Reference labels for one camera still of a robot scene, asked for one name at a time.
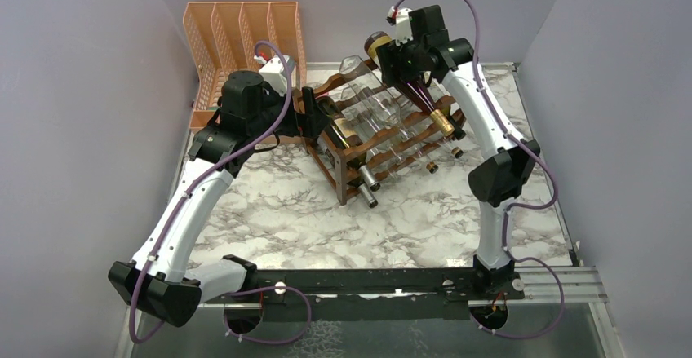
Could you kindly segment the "green wine bottle brown label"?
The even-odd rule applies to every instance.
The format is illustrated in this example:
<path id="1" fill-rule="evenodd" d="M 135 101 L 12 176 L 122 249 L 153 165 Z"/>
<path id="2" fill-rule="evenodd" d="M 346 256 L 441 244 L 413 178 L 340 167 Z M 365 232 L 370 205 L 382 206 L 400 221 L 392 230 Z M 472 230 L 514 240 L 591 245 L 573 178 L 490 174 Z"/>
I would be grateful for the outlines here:
<path id="1" fill-rule="evenodd" d="M 317 107 L 331 119 L 330 125 L 326 128 L 326 133 L 338 149 L 345 150 L 363 144 L 360 135 L 354 130 L 349 120 L 331 97 L 328 95 L 319 96 L 316 98 L 316 103 Z M 349 185 L 360 187 L 365 184 L 372 192 L 380 190 L 379 181 L 366 164 L 365 154 L 351 158 L 347 161 L 347 166 L 356 170 L 360 176 L 359 179 L 351 180 L 348 183 Z"/>

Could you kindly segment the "brown wooden wine rack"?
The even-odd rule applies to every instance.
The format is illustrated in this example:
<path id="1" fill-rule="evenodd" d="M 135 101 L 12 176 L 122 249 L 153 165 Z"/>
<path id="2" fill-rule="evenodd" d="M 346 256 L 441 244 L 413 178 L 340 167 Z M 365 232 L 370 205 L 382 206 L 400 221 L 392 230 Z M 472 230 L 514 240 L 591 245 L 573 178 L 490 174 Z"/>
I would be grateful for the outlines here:
<path id="1" fill-rule="evenodd" d="M 372 60 L 364 61 L 366 65 L 377 75 L 377 77 L 379 77 L 378 73 L 376 72 L 376 64 Z M 347 99 L 346 101 L 340 100 L 341 91 L 347 85 L 348 84 L 346 83 L 344 78 L 339 74 L 338 71 L 333 76 L 331 76 L 322 86 L 316 89 L 315 95 L 316 97 L 328 95 L 336 102 L 337 106 L 342 110 L 344 114 L 344 110 L 347 107 L 357 103 L 357 100 L 355 99 Z M 444 136 L 441 133 L 441 131 L 437 128 L 437 126 L 433 123 L 431 118 L 428 115 L 422 113 L 419 109 L 418 112 L 413 112 L 409 114 L 403 123 L 406 126 L 420 124 L 419 134 L 415 136 L 413 139 L 397 144 L 393 149 L 395 152 L 406 151 L 411 146 L 414 146 L 425 140 L 433 141 L 438 140 L 440 138 L 448 139 L 457 144 L 457 139 L 453 135 Z M 310 154 L 313 156 L 317 165 L 322 170 L 325 177 L 327 178 L 331 187 L 335 190 L 336 197 L 341 205 L 346 204 L 347 201 L 352 197 L 360 197 L 364 201 L 363 196 L 356 188 L 351 188 L 347 185 L 347 182 L 356 179 L 359 176 L 356 170 L 353 170 L 352 168 L 349 168 L 347 166 L 347 161 L 351 158 L 359 157 L 362 154 L 365 154 L 366 164 L 374 173 L 380 185 L 386 179 L 393 179 L 386 170 L 382 171 L 380 169 L 380 165 L 383 162 L 389 161 L 392 158 L 393 153 L 384 152 L 378 154 L 376 157 L 370 158 L 369 152 L 373 147 L 379 146 L 384 141 L 387 141 L 388 139 L 392 138 L 396 133 L 395 130 L 380 130 L 370 140 L 367 141 L 363 141 L 363 138 L 360 136 L 363 141 L 362 145 L 342 150 L 338 149 L 331 141 L 331 139 L 327 136 L 326 128 L 322 132 L 322 134 L 314 141 L 314 143 L 311 146 L 309 146 L 308 150 Z M 320 151 L 319 147 L 317 146 L 317 141 L 319 139 L 322 139 L 326 143 L 326 146 L 328 147 L 329 151 L 333 154 L 335 158 L 335 168 L 331 165 L 327 157 Z M 404 168 L 401 168 L 400 164 L 394 166 L 394 169 L 397 171 L 398 174 Z"/>

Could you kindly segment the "red wine bottle gold cap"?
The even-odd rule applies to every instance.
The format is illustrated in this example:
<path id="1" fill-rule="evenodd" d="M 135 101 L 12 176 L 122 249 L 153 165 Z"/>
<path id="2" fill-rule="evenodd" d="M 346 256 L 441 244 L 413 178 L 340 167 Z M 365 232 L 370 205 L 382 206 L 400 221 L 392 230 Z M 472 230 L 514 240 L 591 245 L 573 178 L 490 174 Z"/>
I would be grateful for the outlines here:
<path id="1" fill-rule="evenodd" d="M 394 84 L 422 113 L 428 115 L 444 136 L 453 135 L 455 127 L 435 105 L 427 87 L 421 81 L 421 76 L 408 82 L 398 77 L 398 72 L 392 66 L 393 62 L 388 55 L 391 48 L 396 47 L 395 42 L 384 31 L 372 33 L 364 42 L 365 52 L 378 68 L 384 71 L 387 80 Z"/>

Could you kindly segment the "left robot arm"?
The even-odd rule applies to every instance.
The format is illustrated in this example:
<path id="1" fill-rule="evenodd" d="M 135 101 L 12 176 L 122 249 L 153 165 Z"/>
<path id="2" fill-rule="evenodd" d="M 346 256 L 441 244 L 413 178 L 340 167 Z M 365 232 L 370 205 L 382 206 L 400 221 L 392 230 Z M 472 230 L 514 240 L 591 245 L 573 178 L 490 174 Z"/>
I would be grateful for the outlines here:
<path id="1" fill-rule="evenodd" d="M 253 297 L 253 263 L 226 255 L 188 270 L 192 249 L 218 200 L 230 188 L 256 144 L 273 137 L 316 139 L 329 120 L 313 88 L 297 91 L 304 111 L 295 110 L 295 89 L 284 78 L 241 70 L 223 84 L 218 108 L 193 137 L 175 195 L 152 234 L 127 262 L 116 261 L 108 279 L 130 307 L 129 321 L 146 313 L 175 327 L 185 325 L 197 306 L 223 294 L 243 302 Z"/>

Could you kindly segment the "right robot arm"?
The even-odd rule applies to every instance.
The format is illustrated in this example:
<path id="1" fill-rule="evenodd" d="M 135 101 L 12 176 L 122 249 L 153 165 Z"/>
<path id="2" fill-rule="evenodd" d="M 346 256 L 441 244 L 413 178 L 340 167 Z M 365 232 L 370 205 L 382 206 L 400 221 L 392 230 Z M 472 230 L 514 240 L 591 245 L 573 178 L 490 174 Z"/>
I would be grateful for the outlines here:
<path id="1" fill-rule="evenodd" d="M 481 149 L 484 161 L 468 174 L 468 185 L 479 200 L 480 241 L 473 257 L 471 287 L 491 298 L 514 277 L 508 253 L 508 207 L 537 162 L 540 146 L 526 139 L 510 122 L 492 94 L 478 63 L 477 44 L 450 39 L 438 5 L 418 10 L 392 7 L 387 21 L 395 37 L 372 42 L 367 50 L 386 86 L 398 89 L 430 116 L 444 135 L 454 135 L 450 119 L 432 106 L 424 76 L 440 82 L 454 98 Z"/>

